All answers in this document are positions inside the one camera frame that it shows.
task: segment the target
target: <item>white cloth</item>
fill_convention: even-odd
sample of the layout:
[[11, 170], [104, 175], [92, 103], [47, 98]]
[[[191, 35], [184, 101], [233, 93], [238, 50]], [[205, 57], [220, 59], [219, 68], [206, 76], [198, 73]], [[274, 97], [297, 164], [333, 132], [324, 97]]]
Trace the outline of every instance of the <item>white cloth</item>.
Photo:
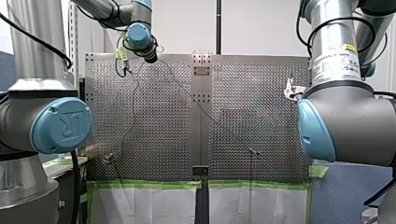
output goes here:
[[210, 189], [210, 223], [305, 224], [307, 190]]
[[91, 224], [194, 224], [196, 189], [98, 189]]

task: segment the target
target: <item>blue end cap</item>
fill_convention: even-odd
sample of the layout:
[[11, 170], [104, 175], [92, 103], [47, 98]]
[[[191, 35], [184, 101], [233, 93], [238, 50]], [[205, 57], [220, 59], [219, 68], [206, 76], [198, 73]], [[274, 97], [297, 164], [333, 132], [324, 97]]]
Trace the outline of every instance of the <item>blue end cap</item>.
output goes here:
[[146, 25], [140, 22], [132, 24], [126, 33], [133, 49], [146, 49], [151, 44], [151, 34]]
[[367, 71], [367, 74], [364, 77], [372, 77], [375, 73], [375, 68], [376, 68], [375, 62], [370, 63], [369, 66], [370, 66], [369, 70]]
[[332, 138], [315, 106], [309, 100], [301, 100], [298, 112], [303, 152], [312, 159], [335, 161]]
[[152, 10], [152, 2], [151, 2], [151, 0], [132, 0], [131, 2], [138, 2], [138, 3], [142, 4], [143, 6], [146, 6], [150, 10]]
[[32, 125], [30, 141], [37, 152], [66, 153], [84, 142], [91, 126], [90, 108], [78, 98], [65, 97], [41, 110]]

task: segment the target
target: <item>pegboard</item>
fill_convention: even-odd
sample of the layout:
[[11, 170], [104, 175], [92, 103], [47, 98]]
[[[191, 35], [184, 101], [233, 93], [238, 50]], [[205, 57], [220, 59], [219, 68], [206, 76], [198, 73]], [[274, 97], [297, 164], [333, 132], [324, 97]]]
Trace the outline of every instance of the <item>pegboard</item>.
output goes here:
[[308, 60], [214, 56], [212, 68], [209, 178], [305, 181], [297, 107], [283, 90], [290, 76], [306, 86]]
[[[191, 179], [191, 98], [181, 89], [190, 90], [190, 58], [170, 57], [171, 70], [132, 60], [126, 77], [115, 72], [114, 55], [88, 58], [86, 101], [97, 154], [89, 178]], [[121, 63], [118, 69], [124, 76]], [[106, 162], [110, 154], [113, 163]]]
[[[307, 59], [203, 57], [161, 55], [169, 67], [131, 60], [132, 74], [119, 77], [113, 54], [88, 54], [90, 179], [191, 180], [192, 166], [203, 165], [210, 179], [306, 181], [296, 105], [283, 90], [291, 72], [305, 84]], [[250, 149], [260, 157], [251, 160]]]

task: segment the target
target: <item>white wall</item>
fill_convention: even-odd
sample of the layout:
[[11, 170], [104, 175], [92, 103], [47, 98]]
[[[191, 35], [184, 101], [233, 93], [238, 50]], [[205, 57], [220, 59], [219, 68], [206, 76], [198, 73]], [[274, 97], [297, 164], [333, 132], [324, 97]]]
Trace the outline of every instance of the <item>white wall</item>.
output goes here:
[[[68, 0], [62, 3], [68, 43]], [[223, 0], [222, 53], [307, 56], [295, 34], [298, 5], [296, 0]], [[0, 0], [0, 11], [7, 15], [7, 1]], [[395, 31], [393, 23], [389, 27], [389, 46], [377, 61], [375, 76], [368, 79], [378, 91], [396, 90], [396, 78], [393, 78]], [[85, 53], [114, 52], [118, 34], [102, 30], [96, 21], [80, 13], [78, 32], [78, 67], [83, 74]], [[309, 32], [309, 25], [302, 20], [302, 35], [307, 38]], [[164, 46], [165, 53], [215, 52], [216, 1], [153, 0], [152, 33]], [[0, 21], [0, 50], [12, 53], [9, 26], [3, 21]]]
[[[306, 47], [295, 32], [299, 4], [296, 0], [223, 1], [222, 53], [307, 57]], [[301, 34], [305, 40], [310, 34], [310, 25], [305, 20], [301, 20]], [[389, 28], [389, 39], [394, 38], [392, 28]], [[376, 62], [374, 77], [367, 79], [376, 91], [389, 89], [390, 75], [393, 75], [389, 72], [393, 64], [389, 58], [394, 50], [394, 45], [389, 44]]]

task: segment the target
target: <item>black pole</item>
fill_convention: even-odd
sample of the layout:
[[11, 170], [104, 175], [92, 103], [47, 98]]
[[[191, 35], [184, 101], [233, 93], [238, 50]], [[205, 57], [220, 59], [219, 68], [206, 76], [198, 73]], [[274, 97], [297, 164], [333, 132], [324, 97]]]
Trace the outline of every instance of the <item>black pole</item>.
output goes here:
[[217, 3], [216, 54], [221, 54], [221, 0], [218, 0], [218, 3]]

